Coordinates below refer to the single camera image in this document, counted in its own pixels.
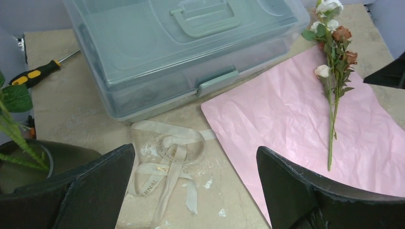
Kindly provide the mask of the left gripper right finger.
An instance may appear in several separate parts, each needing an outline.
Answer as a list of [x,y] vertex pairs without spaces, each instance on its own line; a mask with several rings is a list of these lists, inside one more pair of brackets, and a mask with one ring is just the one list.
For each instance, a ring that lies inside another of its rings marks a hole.
[[351,187],[261,146],[258,173],[274,229],[402,229],[404,198]]

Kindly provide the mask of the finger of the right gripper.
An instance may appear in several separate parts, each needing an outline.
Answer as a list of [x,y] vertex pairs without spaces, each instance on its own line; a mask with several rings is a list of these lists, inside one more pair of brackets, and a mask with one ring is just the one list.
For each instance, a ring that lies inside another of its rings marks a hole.
[[384,68],[365,77],[363,82],[367,84],[404,89],[405,53]]

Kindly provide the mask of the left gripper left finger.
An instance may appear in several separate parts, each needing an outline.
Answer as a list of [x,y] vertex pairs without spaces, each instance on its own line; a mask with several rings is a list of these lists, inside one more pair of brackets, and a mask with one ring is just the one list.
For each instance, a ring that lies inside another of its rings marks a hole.
[[69,144],[42,144],[50,171],[0,166],[3,229],[113,229],[126,194],[132,144],[102,155]]

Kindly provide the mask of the artificial flower bunch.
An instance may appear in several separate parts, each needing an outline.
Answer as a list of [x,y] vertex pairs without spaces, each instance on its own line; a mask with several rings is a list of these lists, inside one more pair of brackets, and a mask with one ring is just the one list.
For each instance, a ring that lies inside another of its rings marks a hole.
[[320,65],[314,71],[322,83],[323,94],[329,104],[329,145],[327,170],[331,171],[333,158],[333,141],[337,139],[335,123],[340,99],[346,92],[353,90],[347,83],[357,64],[358,54],[348,50],[351,44],[351,31],[340,25],[335,19],[343,11],[343,4],[339,0],[318,0],[315,6],[314,22],[301,36],[307,41],[316,41],[326,55],[326,64]]

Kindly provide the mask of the beige printed ribbon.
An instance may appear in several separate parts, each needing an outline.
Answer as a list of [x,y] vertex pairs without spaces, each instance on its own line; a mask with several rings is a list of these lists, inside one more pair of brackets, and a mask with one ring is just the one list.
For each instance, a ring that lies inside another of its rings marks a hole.
[[161,181],[165,181],[150,226],[154,228],[160,224],[173,189],[180,178],[187,180],[186,207],[192,214],[196,215],[198,213],[197,185],[186,167],[196,164],[202,158],[205,153],[206,141],[216,138],[213,130],[197,131],[149,120],[133,123],[131,130],[148,131],[164,136],[160,141],[160,146],[156,149],[161,157],[160,162],[140,163],[139,158],[135,158],[130,180],[135,182],[136,174],[146,174],[149,178],[140,189],[136,187],[135,183],[128,187],[128,194],[134,197],[146,196],[154,191]]

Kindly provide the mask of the purple wrapping paper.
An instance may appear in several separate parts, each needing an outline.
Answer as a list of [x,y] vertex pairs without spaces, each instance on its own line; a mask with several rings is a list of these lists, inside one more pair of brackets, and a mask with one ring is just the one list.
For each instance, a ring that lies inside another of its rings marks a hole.
[[340,183],[376,193],[405,195],[405,131],[373,89],[351,73],[340,99],[331,170],[327,169],[329,104],[315,69],[318,46],[201,105],[233,167],[268,223],[257,169],[260,146]]

